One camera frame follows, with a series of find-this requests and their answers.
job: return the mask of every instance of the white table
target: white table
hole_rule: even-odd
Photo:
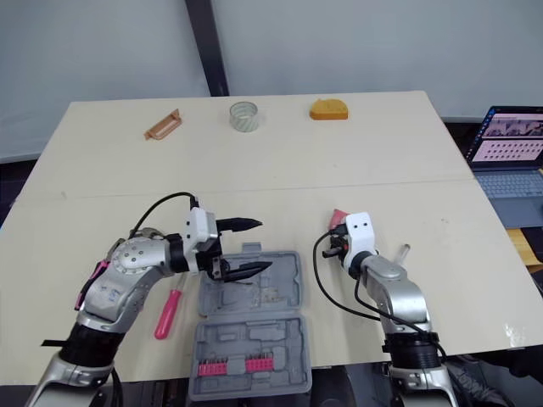
[[[240,98],[72,105],[0,231],[0,382],[39,379],[53,349],[38,345],[68,335],[95,261],[175,190],[196,192],[218,217],[264,222],[225,234],[225,252],[260,241],[300,253],[314,366],[386,359],[380,325],[336,309],[314,282],[312,244],[333,208],[367,210],[385,256],[411,244],[405,266],[449,354],[543,343],[539,293],[425,94],[339,96],[350,107],[345,122],[308,119],[314,95],[249,98],[265,114],[249,134],[228,127],[227,108]],[[182,126],[145,142],[143,131],[176,107]],[[146,225],[179,231],[187,210],[182,199],[165,203]],[[319,267],[331,294],[356,307],[354,281],[336,262]],[[188,375],[196,279],[170,337],[153,338],[173,282],[155,286],[126,335],[115,360],[125,381]]]

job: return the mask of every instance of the pink screwdriver handle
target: pink screwdriver handle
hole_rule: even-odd
[[[159,323],[154,330],[154,337],[157,339],[166,339],[168,337],[173,318],[176,316],[177,305],[179,304],[179,299],[181,296],[182,292],[179,290],[170,291],[170,297],[168,297],[168,300],[164,304]]]

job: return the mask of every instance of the gray tool case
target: gray tool case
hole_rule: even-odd
[[[298,312],[302,301],[299,255],[261,252],[259,243],[244,243],[241,254],[225,258],[233,269],[252,261],[273,264],[239,282],[213,282],[202,273],[199,313],[208,318],[196,327],[189,398],[205,401],[308,392],[311,362],[305,320]],[[252,371],[255,364],[263,370]],[[217,369],[216,374],[202,376],[206,369]]]

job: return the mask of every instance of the screwdriver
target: screwdriver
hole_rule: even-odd
[[[188,273],[182,273],[179,276],[179,281],[177,282],[176,288],[170,290],[170,296],[164,304],[162,314],[160,314],[159,323],[154,330],[154,337],[159,340],[166,339],[170,333],[171,324],[176,316],[177,305],[179,304],[179,300],[183,295],[182,290],[185,286],[185,281],[187,280],[187,274]]]

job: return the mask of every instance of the black pole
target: black pole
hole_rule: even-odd
[[[185,0],[211,96],[229,96],[211,0]]]

